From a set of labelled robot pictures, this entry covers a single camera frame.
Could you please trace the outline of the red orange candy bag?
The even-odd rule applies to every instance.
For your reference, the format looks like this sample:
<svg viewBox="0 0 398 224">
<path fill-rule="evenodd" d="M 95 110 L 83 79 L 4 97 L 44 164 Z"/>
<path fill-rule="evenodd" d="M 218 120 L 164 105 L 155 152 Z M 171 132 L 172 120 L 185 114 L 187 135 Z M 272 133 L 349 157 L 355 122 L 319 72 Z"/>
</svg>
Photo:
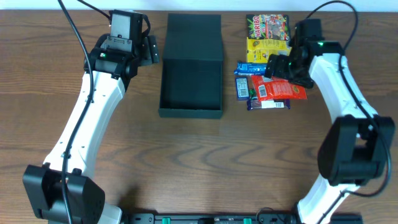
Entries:
<svg viewBox="0 0 398 224">
<path fill-rule="evenodd" d="M 253 75 L 251 80 L 259 101 L 307 99 L 304 87 L 291 84 L 287 80 L 261 75 Z"/>
</svg>

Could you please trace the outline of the yellow snack bag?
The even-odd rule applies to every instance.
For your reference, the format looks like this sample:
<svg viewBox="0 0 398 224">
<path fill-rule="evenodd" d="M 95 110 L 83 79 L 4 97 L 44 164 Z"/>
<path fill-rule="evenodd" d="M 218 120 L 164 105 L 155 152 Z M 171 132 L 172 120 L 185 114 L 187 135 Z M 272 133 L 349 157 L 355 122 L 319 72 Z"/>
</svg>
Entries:
<svg viewBox="0 0 398 224">
<path fill-rule="evenodd" d="M 289 55 L 291 51 L 285 40 L 246 39 L 246 43 L 246 61 L 249 63 L 267 63 L 270 55 Z"/>
</svg>

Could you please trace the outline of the Haribo gummy candy bag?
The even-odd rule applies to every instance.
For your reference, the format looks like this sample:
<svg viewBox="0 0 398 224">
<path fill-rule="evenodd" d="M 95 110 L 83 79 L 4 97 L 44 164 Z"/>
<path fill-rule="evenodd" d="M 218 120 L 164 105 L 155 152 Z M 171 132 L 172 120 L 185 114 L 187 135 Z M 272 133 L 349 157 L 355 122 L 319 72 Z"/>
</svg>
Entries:
<svg viewBox="0 0 398 224">
<path fill-rule="evenodd" d="M 247 14 L 249 39 L 290 39 L 289 16 L 286 14 Z"/>
</svg>

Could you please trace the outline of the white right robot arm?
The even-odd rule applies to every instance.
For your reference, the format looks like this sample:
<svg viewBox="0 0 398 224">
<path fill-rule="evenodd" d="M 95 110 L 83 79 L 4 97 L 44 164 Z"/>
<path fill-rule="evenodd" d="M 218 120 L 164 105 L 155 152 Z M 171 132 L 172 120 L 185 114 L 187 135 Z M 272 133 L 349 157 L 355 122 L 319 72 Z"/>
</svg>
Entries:
<svg viewBox="0 0 398 224">
<path fill-rule="evenodd" d="M 293 46 L 289 55 L 271 55 L 266 76 L 317 86 L 331 118 L 317 156 L 319 175 L 296 204 L 294 221 L 330 223 L 348 196 L 374 197 L 386 188 L 395 124 L 366 101 L 339 43 L 309 41 Z"/>
</svg>

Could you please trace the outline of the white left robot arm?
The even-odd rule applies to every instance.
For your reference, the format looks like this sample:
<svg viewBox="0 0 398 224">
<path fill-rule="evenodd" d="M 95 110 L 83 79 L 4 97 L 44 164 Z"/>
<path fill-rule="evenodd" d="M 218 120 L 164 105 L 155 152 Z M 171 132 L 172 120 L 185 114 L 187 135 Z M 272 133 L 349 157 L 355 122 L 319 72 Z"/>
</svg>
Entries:
<svg viewBox="0 0 398 224">
<path fill-rule="evenodd" d="M 105 34 L 85 59 L 80 94 L 58 142 L 41 166 L 23 176 L 34 215 L 49 223 L 120 223 L 122 210 L 106 202 L 94 182 L 104 133 L 137 68 L 159 62 L 153 35 L 134 43 Z"/>
</svg>

